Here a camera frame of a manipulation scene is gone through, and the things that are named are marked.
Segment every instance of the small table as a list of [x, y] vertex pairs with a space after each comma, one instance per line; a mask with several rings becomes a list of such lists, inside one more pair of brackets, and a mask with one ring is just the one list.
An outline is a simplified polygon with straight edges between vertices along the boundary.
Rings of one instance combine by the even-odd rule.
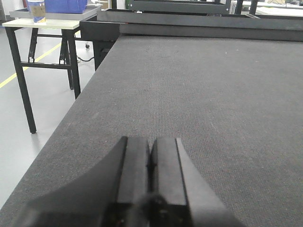
[[[250, 7], [251, 1], [243, 1], [242, 7]], [[230, 6], [230, 14], [235, 14], [236, 11], [236, 6], [237, 6], [237, 1], [232, 0], [231, 1], [231, 6]], [[303, 9], [303, 6], [299, 5], [293, 5], [293, 4], [275, 4], [275, 3], [267, 3], [267, 2], [258, 2], [257, 5], [258, 8], [260, 7], [274, 7], [274, 8], [287, 8], [287, 9]]]
[[[70, 88], [74, 89], [75, 98], [80, 94], [79, 71], [76, 54], [76, 43], [74, 34], [80, 30], [80, 22], [78, 20], [55, 20], [47, 19], [46, 24], [34, 24], [31, 18], [21, 18], [2, 24], [5, 27], [9, 45], [16, 69], [20, 92], [23, 100], [24, 109], [27, 115], [27, 122], [31, 133], [36, 133], [36, 124], [33, 116], [33, 111], [27, 91], [27, 85], [24, 77], [23, 67], [62, 69], [68, 71]], [[30, 27], [32, 31], [31, 47], [29, 50], [28, 61], [21, 61], [18, 43], [15, 31], [23, 27]], [[61, 29], [62, 35], [42, 35], [38, 34], [39, 28]], [[35, 62], [36, 38], [42, 37], [58, 37], [62, 38], [62, 44], [65, 48], [61, 48], [60, 60], [64, 60], [64, 64], [46, 64]]]
[[279, 8], [257, 8], [256, 14], [260, 15], [277, 15], [290, 17], [303, 17], [303, 10], [301, 9], [279, 9]]

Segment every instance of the wall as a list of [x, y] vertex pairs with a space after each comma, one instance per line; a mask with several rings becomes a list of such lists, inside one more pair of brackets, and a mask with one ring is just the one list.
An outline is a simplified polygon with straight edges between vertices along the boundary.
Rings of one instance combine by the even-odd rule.
[[5, 15], [9, 15], [10, 11], [22, 9], [22, 0], [2, 0]]

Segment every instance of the light wooden tabletop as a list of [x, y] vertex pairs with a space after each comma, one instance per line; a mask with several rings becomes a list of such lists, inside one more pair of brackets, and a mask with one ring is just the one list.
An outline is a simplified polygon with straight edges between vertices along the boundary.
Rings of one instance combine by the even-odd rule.
[[34, 23], [32, 18], [20, 18], [2, 24], [4, 27], [32, 27], [32, 28], [53, 28], [73, 30], [80, 26], [78, 20], [54, 20], [46, 19], [46, 23]]

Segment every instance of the gray floor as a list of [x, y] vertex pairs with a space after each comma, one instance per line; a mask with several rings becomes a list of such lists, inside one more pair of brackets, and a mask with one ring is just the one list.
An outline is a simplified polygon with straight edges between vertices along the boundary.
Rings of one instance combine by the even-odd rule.
[[[41, 33], [60, 34], [59, 30]], [[27, 59], [31, 29], [16, 32], [21, 59]], [[56, 46], [57, 38], [38, 38], [36, 58]], [[0, 83], [15, 73], [5, 30], [0, 28]], [[77, 54], [83, 59], [93, 56], [85, 42], [78, 41]], [[41, 62], [58, 62], [58, 48]], [[83, 89], [94, 73], [94, 62], [79, 63], [80, 85]], [[37, 126], [30, 134], [17, 79], [0, 88], [0, 207], [9, 197], [25, 171], [74, 102], [65, 70], [33, 69], [25, 71], [28, 91]]]

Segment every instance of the black metal frame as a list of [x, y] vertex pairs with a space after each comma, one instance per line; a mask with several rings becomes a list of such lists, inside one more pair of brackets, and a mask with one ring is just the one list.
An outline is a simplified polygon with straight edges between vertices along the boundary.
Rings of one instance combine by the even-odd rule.
[[93, 41], [95, 69], [121, 34], [303, 42], [302, 17], [252, 14], [213, 17], [197, 13], [135, 13], [108, 9], [80, 21], [80, 27], [81, 37]]
[[229, 14], [231, 0], [225, 4], [194, 0], [130, 0], [129, 9], [139, 11]]
[[[32, 30], [32, 38], [31, 38], [31, 44], [28, 54], [28, 61], [21, 61], [19, 49], [18, 49], [18, 43], [16, 39], [15, 31], [21, 29], [21, 27], [5, 27], [9, 45], [15, 65], [15, 70], [18, 78], [18, 83], [20, 87], [20, 92], [23, 100], [24, 109], [27, 116], [27, 122], [29, 125], [29, 130], [31, 133], [36, 133], [36, 124], [34, 120], [33, 110], [31, 107], [28, 90], [27, 90], [27, 84], [24, 77], [24, 66], [26, 67], [33, 67], [33, 68], [47, 68], [47, 69], [62, 69], [68, 71], [68, 78], [69, 78], [69, 84], [70, 89], [74, 89], [75, 98], [77, 98], [80, 94], [80, 80], [79, 80], [79, 71], [78, 71], [78, 62], [77, 62], [77, 54], [76, 54], [76, 43], [74, 34], [79, 31], [80, 27], [73, 29], [73, 30], [67, 30], [62, 29], [62, 35], [44, 35], [44, 34], [38, 34], [38, 28], [33, 28]], [[35, 52], [36, 52], [36, 43], [37, 43], [37, 37], [60, 37], [62, 38], [62, 43], [64, 45], [68, 45], [68, 48], [65, 47], [64, 51], [64, 58], [66, 59], [66, 64], [60, 64], [60, 59], [62, 58], [62, 55], [60, 55], [59, 64], [46, 64], [46, 63], [37, 63], [35, 62]]]

